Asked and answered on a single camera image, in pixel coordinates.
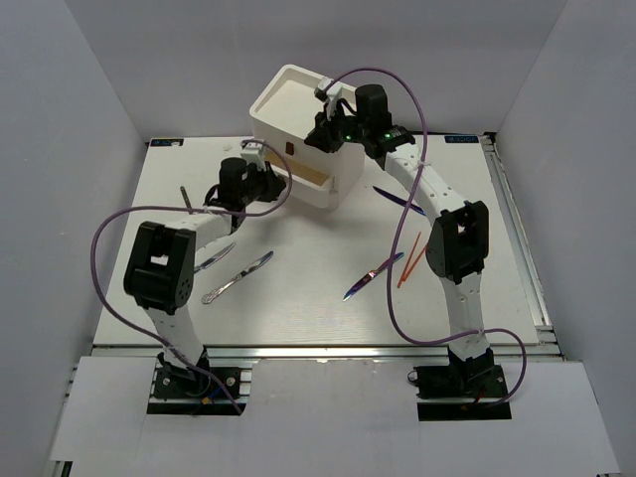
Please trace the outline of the rainbow iridescent knife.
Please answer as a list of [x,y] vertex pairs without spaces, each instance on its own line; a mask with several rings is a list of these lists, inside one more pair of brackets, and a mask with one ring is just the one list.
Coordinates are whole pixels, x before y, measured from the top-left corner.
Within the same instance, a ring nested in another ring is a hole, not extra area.
[[346,302],[355,294],[357,294],[360,290],[362,290],[365,286],[367,286],[370,282],[372,282],[378,275],[383,273],[388,269],[389,265],[395,263],[396,261],[401,260],[403,257],[403,252],[397,252],[392,257],[385,260],[382,264],[380,264],[377,268],[370,270],[365,275],[363,275],[357,282],[355,282],[344,294],[343,302]]

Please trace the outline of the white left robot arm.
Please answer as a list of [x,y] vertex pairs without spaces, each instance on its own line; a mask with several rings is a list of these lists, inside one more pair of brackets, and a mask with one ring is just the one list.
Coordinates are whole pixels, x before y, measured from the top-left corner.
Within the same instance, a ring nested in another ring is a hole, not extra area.
[[124,292],[152,321],[166,361],[179,370],[176,385],[187,396],[203,394],[210,372],[198,362],[204,345],[190,317],[196,253],[234,234],[254,202],[272,203],[286,188],[267,161],[231,157],[221,163],[219,183],[205,198],[204,212],[176,222],[144,222],[138,230],[123,278]]

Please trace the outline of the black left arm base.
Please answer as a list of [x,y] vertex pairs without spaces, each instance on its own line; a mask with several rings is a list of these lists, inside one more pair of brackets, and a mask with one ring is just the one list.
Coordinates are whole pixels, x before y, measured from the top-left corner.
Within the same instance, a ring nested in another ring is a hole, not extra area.
[[[210,367],[204,358],[200,360],[199,365],[221,381],[240,410],[245,409],[249,383],[247,369],[229,366]],[[218,383],[191,369],[172,366],[165,361],[163,353],[157,357],[147,413],[188,416],[238,414]]]

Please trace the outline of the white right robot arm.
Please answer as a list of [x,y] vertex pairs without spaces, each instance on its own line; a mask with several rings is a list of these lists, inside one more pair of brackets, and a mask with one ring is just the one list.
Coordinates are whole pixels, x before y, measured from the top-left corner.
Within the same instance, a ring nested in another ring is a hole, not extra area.
[[346,143],[364,147],[366,155],[405,189],[431,225],[426,261],[444,291],[450,333],[449,356],[462,363],[448,372],[450,387],[469,397],[481,389],[485,375],[474,362],[492,357],[484,336],[480,298],[481,273],[489,252],[489,211],[451,188],[422,159],[424,148],[413,135],[393,123],[388,97],[379,84],[355,89],[356,109],[350,112],[342,85],[323,78],[314,89],[323,102],[313,130],[304,143],[324,153],[336,153]]

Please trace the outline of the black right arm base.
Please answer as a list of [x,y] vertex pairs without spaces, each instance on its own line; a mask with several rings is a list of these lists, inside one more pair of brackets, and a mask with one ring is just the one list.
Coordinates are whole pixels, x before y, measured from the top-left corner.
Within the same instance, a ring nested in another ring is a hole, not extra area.
[[420,422],[510,420],[508,402],[494,404],[508,394],[501,366],[464,382],[451,365],[420,366],[406,376],[416,387]]

